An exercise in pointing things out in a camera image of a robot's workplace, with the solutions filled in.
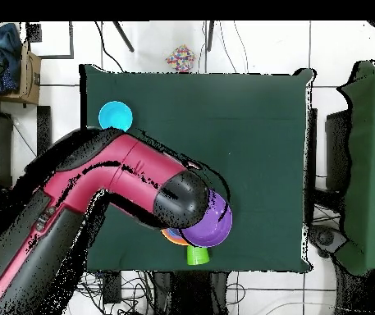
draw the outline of cable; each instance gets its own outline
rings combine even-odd
[[[30,147],[30,145],[26,142],[24,136],[22,136],[20,130],[18,129],[18,127],[15,125],[15,123],[13,122],[13,120],[11,119],[11,117],[7,114],[7,113],[4,113],[3,115],[6,115],[8,120],[12,123],[13,127],[16,129],[16,131],[19,133],[19,135],[21,136],[21,138],[24,140],[24,143],[26,143],[26,145],[28,146],[28,148],[31,150],[31,152],[37,157],[37,155],[35,154],[35,152],[33,151],[33,149]]]
[[[95,300],[94,300],[94,297],[92,297],[92,295],[91,295],[91,293],[89,292],[89,289],[88,289],[88,287],[84,284],[84,283],[82,283],[82,286],[88,291],[88,295],[89,295],[89,297],[91,298],[91,301],[92,301],[92,303],[94,304],[94,306],[101,312],[101,314],[102,315],[107,315],[100,307],[99,307],[99,305],[97,305],[97,303],[95,302]]]
[[[319,208],[317,205],[314,205],[314,207],[317,209],[317,210],[319,210],[320,212],[322,212],[324,215],[326,215],[327,217],[331,217],[331,216],[329,216],[329,215],[327,215],[321,208]]]
[[[101,38],[101,44],[103,45],[103,51],[104,51],[104,53],[107,54],[107,55],[108,55],[113,61],[116,62],[116,64],[117,64],[118,67],[120,68],[121,72],[125,72],[125,71],[123,70],[123,68],[121,67],[120,63],[119,63],[116,59],[114,59],[114,57],[113,57],[111,54],[108,54],[108,52],[105,50],[104,39],[103,39],[103,33],[101,33],[101,29],[99,29],[99,25],[98,25],[98,23],[97,23],[96,21],[95,21],[94,23],[95,23],[95,25],[97,26],[97,29],[98,29],[98,32],[99,32],[99,37]]]
[[[238,303],[237,306],[237,314],[240,315],[240,302],[238,301],[238,279],[240,278],[240,272],[236,273],[236,302]]]
[[[335,216],[335,217],[318,217],[313,219],[313,222],[324,222],[324,221],[331,221],[331,220],[336,220],[337,218],[341,218],[341,216]]]
[[[204,33],[204,24],[202,25],[202,33]],[[199,73],[199,70],[200,70],[200,59],[202,59],[202,51],[204,50],[204,45],[205,45],[206,43],[204,43],[203,45],[202,45],[202,48],[200,49],[200,56],[199,56],[199,67],[198,67],[198,69],[197,69],[197,73]]]
[[[240,38],[241,44],[243,45],[244,53],[245,53],[245,61],[247,63],[247,74],[249,73],[249,59],[247,58],[247,52],[245,51],[245,46],[243,44],[243,40],[240,37],[240,33],[238,32],[238,29],[236,28],[236,33],[238,34],[238,37]]]
[[[244,297],[245,297],[245,287],[242,285],[242,284],[239,284],[238,282],[236,283],[232,283],[232,284],[229,284],[226,289],[228,290],[228,288],[231,286],[231,285],[236,285],[237,286],[237,294],[238,294],[238,286],[241,286],[242,287],[242,290],[244,291],[244,294],[243,294],[243,297],[241,297],[241,299],[238,299],[238,296],[237,296],[237,299],[235,302],[232,302],[230,304],[226,304],[226,305],[233,305],[233,304],[238,304],[239,302],[241,302]]]
[[[67,302],[67,310],[69,311],[69,315],[73,315],[71,312],[71,307],[69,306],[69,302]]]
[[[270,313],[274,312],[275,310],[281,308],[281,307],[285,307],[286,305],[290,305],[290,304],[313,304],[313,305],[325,305],[325,306],[328,306],[328,307],[331,307],[331,308],[336,308],[336,309],[340,309],[340,310],[345,310],[347,312],[357,312],[357,313],[371,313],[371,312],[368,312],[368,311],[365,311],[365,310],[356,310],[356,309],[348,309],[348,308],[341,308],[341,307],[337,307],[336,305],[332,305],[332,304],[316,304],[316,303],[312,303],[312,302],[289,302],[287,304],[281,304],[281,305],[278,305],[277,307],[275,307],[274,309],[272,309],[270,312],[266,313],[265,315],[269,315]]]
[[[199,56],[199,66],[197,68],[197,73],[199,73],[199,70],[200,70],[200,59],[202,59],[202,51],[204,50],[204,44],[202,46],[202,48],[200,49],[200,56]]]
[[[222,33],[222,23],[219,21],[219,29],[221,29],[221,35],[222,35],[222,42],[223,42],[223,47],[225,49],[225,53],[226,55],[228,56],[228,59],[230,60],[231,62],[231,65],[232,67],[234,68],[234,71],[236,72],[236,67],[234,66],[234,64],[232,64],[232,60],[230,58],[230,55],[228,54],[228,51],[226,50],[226,46],[225,46],[225,40],[223,39],[223,33]]]

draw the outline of white floor tile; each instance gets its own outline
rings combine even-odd
[[[336,272],[330,258],[321,258],[317,249],[309,243],[307,258],[313,270],[305,274],[305,289],[335,290]]]
[[[41,86],[39,105],[51,107],[53,142],[80,127],[79,87]]]
[[[228,290],[227,303],[236,301],[236,292]],[[230,315],[303,315],[302,290],[247,290],[238,304],[228,305]]]
[[[327,173],[326,158],[326,131],[325,124],[328,115],[340,112],[348,108],[348,104],[335,88],[313,88],[312,108],[318,110],[317,113],[317,153],[316,153],[316,173],[325,176]],[[316,186],[323,188],[325,178],[317,178]]]
[[[240,272],[246,289],[302,289],[304,275],[294,272]]]
[[[10,114],[15,125],[11,137],[11,175],[14,185],[25,174],[26,165],[35,158],[33,151],[37,153],[37,107],[27,105],[24,108],[19,103],[1,102],[0,110]]]
[[[345,84],[357,61],[375,60],[375,28],[367,21],[312,21],[314,85]]]
[[[305,291],[304,315],[333,315],[335,291]]]
[[[101,66],[101,39],[93,21],[74,21],[73,59],[43,59],[41,84],[79,84],[79,64]]]

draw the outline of blue bowl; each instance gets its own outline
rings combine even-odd
[[[101,107],[98,115],[99,125],[127,131],[133,121],[131,109],[122,102],[109,102]]]

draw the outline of black cable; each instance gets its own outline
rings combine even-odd
[[[317,205],[314,205],[314,207],[316,208],[316,209],[318,209],[320,212],[322,212],[324,215],[326,215],[327,217],[331,217],[330,215],[327,215],[321,208],[319,208]]]
[[[155,305],[153,304],[152,292],[151,292],[151,289],[150,289],[150,287],[149,287],[148,282],[147,282],[147,281],[144,282],[144,280],[140,277],[139,271],[136,271],[136,273],[138,273],[140,280],[142,281],[142,283],[144,283],[144,287],[145,287],[145,289],[147,289],[147,290],[145,291],[145,295],[146,295],[146,300],[147,300],[147,302],[148,302],[149,305],[152,307],[152,309],[154,310],[154,312],[157,313],[157,309],[155,308]]]
[[[238,279],[240,278],[240,272],[236,273],[236,302],[238,303],[237,313],[240,315],[240,305],[238,302]]]
[[[313,219],[313,222],[324,222],[324,221],[336,220],[337,218],[341,218],[341,216],[335,216],[335,217],[318,217],[318,218]]]
[[[219,21],[219,29],[221,29],[222,42],[223,42],[223,47],[224,47],[224,49],[225,49],[225,53],[226,53],[226,55],[228,56],[228,59],[230,60],[231,65],[232,65],[232,67],[234,68],[234,71],[236,72],[236,67],[235,67],[234,64],[232,63],[231,57],[230,57],[230,55],[228,54],[228,51],[226,50],[225,40],[223,39],[223,33],[222,33],[222,23],[221,23],[220,21]]]
[[[7,119],[8,119],[9,121],[11,121],[13,127],[14,127],[14,128],[16,129],[16,131],[19,133],[19,135],[21,136],[21,138],[24,140],[24,143],[26,143],[26,145],[28,146],[28,148],[30,149],[30,151],[31,151],[31,152],[37,157],[37,155],[35,154],[35,152],[33,151],[33,149],[32,149],[32,148],[30,147],[30,145],[26,142],[24,136],[22,136],[20,130],[19,130],[18,127],[15,125],[15,123],[13,122],[13,120],[11,119],[11,117],[10,117],[8,114],[6,114],[6,113],[4,113],[3,115],[6,115],[6,116],[7,116]]]
[[[231,284],[229,284],[229,285],[226,287],[226,289],[228,290],[229,287],[232,286],[232,285],[236,285],[237,287],[238,287],[238,286],[241,286],[241,287],[242,287],[242,290],[244,291],[244,293],[243,293],[243,297],[241,297],[241,299],[237,299],[235,302],[232,302],[232,303],[230,303],[230,304],[226,304],[226,305],[238,304],[238,303],[241,302],[241,301],[244,299],[244,297],[245,297],[245,287],[244,287],[242,284],[239,284],[238,282],[236,282],[236,283],[231,283]]]
[[[199,73],[199,71],[200,71],[200,59],[202,59],[202,51],[203,50],[204,50],[204,44],[203,44],[202,48],[200,49],[199,66],[198,66],[198,69],[197,69],[197,73]]]
[[[95,21],[94,23],[95,23],[95,25],[97,26],[97,29],[98,29],[98,32],[99,32],[99,37],[101,38],[101,44],[103,45],[103,51],[104,51],[104,53],[107,54],[107,55],[108,55],[113,61],[116,62],[116,64],[117,64],[118,67],[120,68],[121,72],[125,72],[125,71],[123,70],[123,68],[121,67],[120,63],[119,63],[116,59],[114,59],[114,57],[113,57],[111,54],[108,54],[108,52],[105,50],[104,39],[103,39],[103,33],[101,33],[101,29],[99,28],[98,23],[97,23],[96,21]]]
[[[236,33],[238,34],[238,37],[240,38],[241,44],[243,45],[244,53],[245,53],[245,61],[247,63],[247,74],[249,73],[249,59],[247,58],[247,52],[245,51],[245,46],[243,44],[243,40],[240,37],[240,33],[238,32],[238,29],[236,28]]]
[[[202,25],[202,33],[204,33],[204,24]],[[200,56],[199,56],[199,67],[197,69],[197,73],[199,73],[200,71],[200,59],[202,59],[202,51],[204,50],[204,45],[206,43],[203,44],[202,48],[200,49]]]
[[[92,297],[91,293],[89,292],[88,287],[84,283],[82,283],[82,286],[88,291],[89,297],[91,298],[91,301],[94,304],[94,306],[101,312],[102,315],[106,315],[106,313],[95,302],[94,297]]]

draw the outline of table leg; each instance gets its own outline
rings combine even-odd
[[[213,27],[215,26],[215,21],[209,21],[209,37],[208,37],[208,46],[207,50],[210,52],[212,49],[212,39],[213,39]]]
[[[119,22],[117,22],[117,21],[113,21],[113,24],[116,26],[117,31],[119,32],[121,38],[124,40],[125,44],[126,44],[127,47],[129,48],[129,50],[130,50],[131,52],[134,52],[135,49],[134,49],[133,46],[131,45],[131,43],[130,43],[129,39],[127,38],[127,36],[126,36],[125,32],[123,31],[123,29],[120,27]]]

